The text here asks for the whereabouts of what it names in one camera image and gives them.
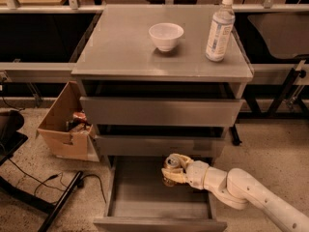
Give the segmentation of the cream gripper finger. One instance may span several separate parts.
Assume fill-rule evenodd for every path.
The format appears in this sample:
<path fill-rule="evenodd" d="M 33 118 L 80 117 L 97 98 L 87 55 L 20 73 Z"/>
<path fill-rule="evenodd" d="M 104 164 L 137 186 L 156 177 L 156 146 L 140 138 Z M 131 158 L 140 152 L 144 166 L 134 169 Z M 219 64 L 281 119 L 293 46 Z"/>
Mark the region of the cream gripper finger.
<path fill-rule="evenodd" d="M 171 154 L 168 157 L 168 167 L 170 169 L 177 169 L 177 168 L 186 169 L 187 166 L 192 162 L 193 159 L 185 155 Z"/>
<path fill-rule="evenodd" d="M 177 183 L 177 184 L 185 184 L 186 183 L 186 175 L 183 172 L 182 168 L 176 168 L 176 169 L 162 168 L 161 172 L 163 174 L 163 179 L 167 183 Z"/>

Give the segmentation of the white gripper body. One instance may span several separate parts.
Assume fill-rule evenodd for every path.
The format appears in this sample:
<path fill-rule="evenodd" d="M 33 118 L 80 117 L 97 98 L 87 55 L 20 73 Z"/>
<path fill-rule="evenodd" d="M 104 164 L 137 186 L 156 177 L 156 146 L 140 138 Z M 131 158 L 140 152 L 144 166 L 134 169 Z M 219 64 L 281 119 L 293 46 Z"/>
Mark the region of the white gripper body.
<path fill-rule="evenodd" d="M 190 163 L 185 169 L 186 182 L 195 189 L 203 189 L 204 179 L 209 167 L 207 163 L 200 160 Z"/>

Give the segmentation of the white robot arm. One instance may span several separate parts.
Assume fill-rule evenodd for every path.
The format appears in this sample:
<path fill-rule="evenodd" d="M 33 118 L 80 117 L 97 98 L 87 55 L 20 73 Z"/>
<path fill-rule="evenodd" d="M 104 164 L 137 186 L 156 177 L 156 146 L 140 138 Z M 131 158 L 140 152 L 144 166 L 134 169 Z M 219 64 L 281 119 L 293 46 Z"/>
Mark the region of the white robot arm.
<path fill-rule="evenodd" d="M 161 168 L 164 182 L 189 184 L 210 191 L 222 203 L 243 210 L 248 203 L 265 213 L 282 232 L 309 232 L 309 217 L 275 195 L 239 168 L 229 172 L 180 154 L 171 154 Z"/>

